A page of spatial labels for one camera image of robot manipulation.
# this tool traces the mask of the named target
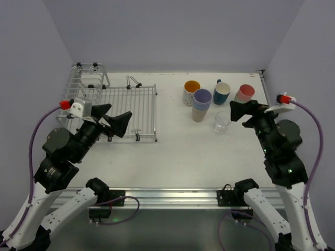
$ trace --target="purple cup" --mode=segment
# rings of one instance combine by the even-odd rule
[[[209,107],[211,103],[211,92],[206,89],[198,89],[194,92],[193,103],[201,107]]]

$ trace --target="gray floor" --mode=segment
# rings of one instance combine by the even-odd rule
[[[114,210],[122,219],[128,210]],[[221,210],[142,210],[130,222],[95,226],[88,212],[81,213],[52,241],[48,250],[182,250],[220,251],[216,228]],[[268,251],[268,241],[259,232],[225,219],[221,239],[227,251]]]

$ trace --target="white table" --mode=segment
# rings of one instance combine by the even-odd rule
[[[69,187],[83,187],[98,177],[113,188],[219,188],[253,178],[260,187],[272,187],[264,169],[264,154],[253,129],[233,122],[219,135],[214,117],[229,111],[229,101],[242,84],[255,89],[254,99],[267,104],[258,74],[241,73],[110,73],[112,86],[125,86],[126,75],[143,85],[157,85],[158,142],[97,142],[77,165],[79,173]],[[212,103],[203,122],[191,119],[191,107],[182,102],[183,86],[196,80],[211,92],[217,79],[231,87],[222,106]]]

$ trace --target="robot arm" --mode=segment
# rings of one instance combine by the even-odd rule
[[[55,199],[79,171],[73,164],[81,162],[101,134],[122,138],[132,116],[129,111],[111,118],[106,115],[111,108],[110,104],[92,106],[85,99],[66,101],[65,105],[68,106],[66,109],[69,108],[70,112],[82,118],[84,123],[76,134],[65,128],[54,129],[49,133],[48,140],[42,147],[47,157],[34,175],[32,202],[27,204],[28,199],[26,200],[12,224],[0,235],[0,241],[5,240],[10,250],[46,250],[50,245],[50,237],[82,210],[94,205],[99,196],[104,196],[109,189],[102,181],[94,178],[76,197],[45,217]],[[11,236],[18,225],[18,231]],[[43,248],[36,249],[36,246],[40,247],[37,243],[40,240]]]
[[[242,125],[256,132],[265,154],[265,170],[281,195],[289,223],[263,197],[258,186],[244,186],[243,183],[250,180],[236,183],[236,196],[250,205],[261,218],[276,242],[276,251],[332,250],[319,233],[309,198],[307,210],[316,246],[309,236],[304,218],[303,194],[308,177],[304,164],[295,153],[302,142],[299,126],[289,120],[275,122],[277,115],[273,111],[285,112],[293,110],[294,106],[269,108],[252,100],[245,104],[231,101],[230,107],[231,121],[238,121],[245,114],[252,116]]]

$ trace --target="white wire dish rack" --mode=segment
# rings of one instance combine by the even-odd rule
[[[123,139],[113,138],[115,142],[129,139],[135,141],[156,141],[155,102],[157,89],[153,86],[142,86],[136,79],[127,76],[127,86],[112,87],[106,70],[102,64],[76,63],[72,65],[68,83],[66,85],[64,100],[87,98],[93,105],[111,104],[107,113],[115,117],[124,112],[131,111],[127,132]],[[70,132],[76,133],[83,121],[70,115],[67,111],[61,111],[57,120]],[[101,142],[111,141],[102,135]]]

